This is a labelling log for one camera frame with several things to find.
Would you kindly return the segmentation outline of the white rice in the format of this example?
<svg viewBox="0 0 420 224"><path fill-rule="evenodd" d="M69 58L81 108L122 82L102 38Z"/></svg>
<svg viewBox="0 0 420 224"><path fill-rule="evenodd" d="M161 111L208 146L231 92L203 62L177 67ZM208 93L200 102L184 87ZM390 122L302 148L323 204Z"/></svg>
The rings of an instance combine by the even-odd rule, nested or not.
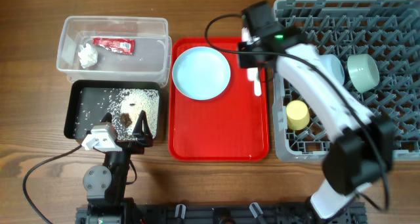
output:
<svg viewBox="0 0 420 224"><path fill-rule="evenodd" d="M152 135L155 137L158 128L159 92L151 89L118 89L117 96L112 97L111 103L107 106L112 114L112 125L118 134L120 141L132 141L132 135L138 116L142 110L146 112L148 125ZM132 124L126 128L120 122L122 113L128 113Z"/></svg>

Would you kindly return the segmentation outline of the white plastic spoon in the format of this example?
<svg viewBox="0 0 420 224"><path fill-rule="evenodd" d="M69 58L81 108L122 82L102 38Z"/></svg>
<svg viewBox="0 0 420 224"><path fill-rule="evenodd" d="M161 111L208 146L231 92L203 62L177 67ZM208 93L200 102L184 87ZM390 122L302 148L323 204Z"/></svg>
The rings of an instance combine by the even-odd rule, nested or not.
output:
<svg viewBox="0 0 420 224"><path fill-rule="evenodd" d="M262 95L261 83L259 79L259 69L255 68L255 79L253 80L254 94L259 97Z"/></svg>

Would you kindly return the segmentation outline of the light blue plate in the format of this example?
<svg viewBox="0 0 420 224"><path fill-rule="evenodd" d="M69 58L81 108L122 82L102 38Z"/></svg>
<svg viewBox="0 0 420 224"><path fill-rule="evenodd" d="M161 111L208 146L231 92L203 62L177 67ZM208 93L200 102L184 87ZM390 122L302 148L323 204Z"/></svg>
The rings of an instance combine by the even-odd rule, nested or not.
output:
<svg viewBox="0 0 420 224"><path fill-rule="evenodd" d="M230 83L226 57L210 47L193 47L177 57L172 69L175 87L186 97L206 101L219 96Z"/></svg>

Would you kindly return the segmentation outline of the white napkin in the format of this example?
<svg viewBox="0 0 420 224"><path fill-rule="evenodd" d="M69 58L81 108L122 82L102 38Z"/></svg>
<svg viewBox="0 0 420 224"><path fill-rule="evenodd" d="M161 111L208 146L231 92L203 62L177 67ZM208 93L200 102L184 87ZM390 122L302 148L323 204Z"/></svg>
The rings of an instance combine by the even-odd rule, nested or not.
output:
<svg viewBox="0 0 420 224"><path fill-rule="evenodd" d="M98 62L98 51L89 43L80 45L77 55L82 68L89 68Z"/></svg>

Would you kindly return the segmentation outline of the red ketchup packet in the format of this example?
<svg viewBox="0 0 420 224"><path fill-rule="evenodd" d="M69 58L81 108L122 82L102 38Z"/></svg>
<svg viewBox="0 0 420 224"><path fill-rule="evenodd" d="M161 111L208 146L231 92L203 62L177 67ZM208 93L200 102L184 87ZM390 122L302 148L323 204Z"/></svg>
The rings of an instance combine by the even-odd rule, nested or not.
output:
<svg viewBox="0 0 420 224"><path fill-rule="evenodd" d="M135 40L126 38L96 37L93 39L93 45L123 55L132 55L135 50Z"/></svg>

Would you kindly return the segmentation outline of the yellow plastic cup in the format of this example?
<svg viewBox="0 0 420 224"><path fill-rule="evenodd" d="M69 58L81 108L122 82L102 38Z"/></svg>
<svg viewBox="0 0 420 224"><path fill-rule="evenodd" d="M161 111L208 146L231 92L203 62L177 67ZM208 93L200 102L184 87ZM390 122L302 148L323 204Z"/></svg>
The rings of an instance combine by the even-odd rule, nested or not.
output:
<svg viewBox="0 0 420 224"><path fill-rule="evenodd" d="M287 125L292 130L302 130L310 122L308 106L299 100L291 101L286 106Z"/></svg>

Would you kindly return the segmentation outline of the light blue small bowl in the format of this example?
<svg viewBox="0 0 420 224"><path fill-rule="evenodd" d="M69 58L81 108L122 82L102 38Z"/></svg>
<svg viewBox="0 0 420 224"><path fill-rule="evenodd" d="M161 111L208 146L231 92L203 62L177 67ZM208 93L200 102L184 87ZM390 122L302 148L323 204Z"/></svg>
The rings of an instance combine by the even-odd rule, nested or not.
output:
<svg viewBox="0 0 420 224"><path fill-rule="evenodd" d="M324 68L341 84L345 82L345 73L341 61L332 54L320 55Z"/></svg>

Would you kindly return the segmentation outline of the mint green bowl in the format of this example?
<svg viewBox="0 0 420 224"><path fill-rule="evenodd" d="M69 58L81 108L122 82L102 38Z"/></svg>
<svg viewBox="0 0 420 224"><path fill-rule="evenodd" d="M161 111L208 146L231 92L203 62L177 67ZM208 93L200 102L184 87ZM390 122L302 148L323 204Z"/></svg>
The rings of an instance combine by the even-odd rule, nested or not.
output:
<svg viewBox="0 0 420 224"><path fill-rule="evenodd" d="M350 80L359 93L364 93L379 84L379 70L375 60L368 54L350 55L347 60Z"/></svg>

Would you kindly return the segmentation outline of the white plastic fork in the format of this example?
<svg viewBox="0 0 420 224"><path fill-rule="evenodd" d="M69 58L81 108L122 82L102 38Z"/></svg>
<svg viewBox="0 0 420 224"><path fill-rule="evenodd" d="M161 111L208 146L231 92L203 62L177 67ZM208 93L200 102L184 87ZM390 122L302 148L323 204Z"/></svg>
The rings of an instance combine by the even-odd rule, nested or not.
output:
<svg viewBox="0 0 420 224"><path fill-rule="evenodd" d="M247 79L249 81L255 81L258 76L258 68L248 68L247 69Z"/></svg>

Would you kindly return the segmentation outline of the brown food scrap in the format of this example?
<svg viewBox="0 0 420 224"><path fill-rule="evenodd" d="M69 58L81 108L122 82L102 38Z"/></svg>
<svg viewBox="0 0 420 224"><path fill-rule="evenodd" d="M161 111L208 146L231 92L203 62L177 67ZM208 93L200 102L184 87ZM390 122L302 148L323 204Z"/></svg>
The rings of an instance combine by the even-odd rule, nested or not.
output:
<svg viewBox="0 0 420 224"><path fill-rule="evenodd" d="M120 116L120 122L122 126L128 128L133 122L131 120L131 117L128 113L122 113Z"/></svg>

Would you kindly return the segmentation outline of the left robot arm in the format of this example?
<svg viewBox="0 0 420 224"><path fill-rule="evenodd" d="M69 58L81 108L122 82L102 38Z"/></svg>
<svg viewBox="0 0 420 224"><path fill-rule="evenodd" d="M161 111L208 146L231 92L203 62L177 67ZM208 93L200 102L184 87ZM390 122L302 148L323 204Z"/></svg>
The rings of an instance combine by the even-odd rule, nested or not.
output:
<svg viewBox="0 0 420 224"><path fill-rule="evenodd" d="M153 146L145 111L139 114L133 136L134 141L119 142L110 113L87 132L81 146L103 152L105 157L102 165L88 169L83 177L88 206L77 210L76 223L144 223L134 200L125 197L125 188L129 184L129 168L133 166L131 156L143 154L146 147Z"/></svg>

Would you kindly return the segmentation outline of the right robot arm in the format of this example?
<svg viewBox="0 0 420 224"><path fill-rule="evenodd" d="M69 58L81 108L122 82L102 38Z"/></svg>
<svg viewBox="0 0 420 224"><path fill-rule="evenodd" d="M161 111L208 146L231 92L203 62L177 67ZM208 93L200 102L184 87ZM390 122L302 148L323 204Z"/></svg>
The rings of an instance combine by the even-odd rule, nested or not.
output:
<svg viewBox="0 0 420 224"><path fill-rule="evenodd" d="M321 121L329 141L322 162L325 180L309 198L317 221L330 221L363 191L382 180L389 208L387 173L393 167L394 124L355 99L320 61L316 47L295 26L283 27L266 1L242 10L250 39L240 44L241 65L271 67L302 96Z"/></svg>

